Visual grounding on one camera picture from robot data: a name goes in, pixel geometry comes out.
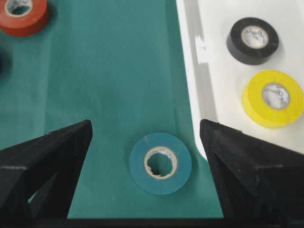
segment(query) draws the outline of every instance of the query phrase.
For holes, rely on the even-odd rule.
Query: green surface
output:
[[[0,33],[0,147],[90,119],[70,218],[221,217],[194,144],[175,1],[48,2],[42,32]],[[190,179],[167,196],[145,192],[129,171],[133,145],[154,132],[177,136],[192,156]]]

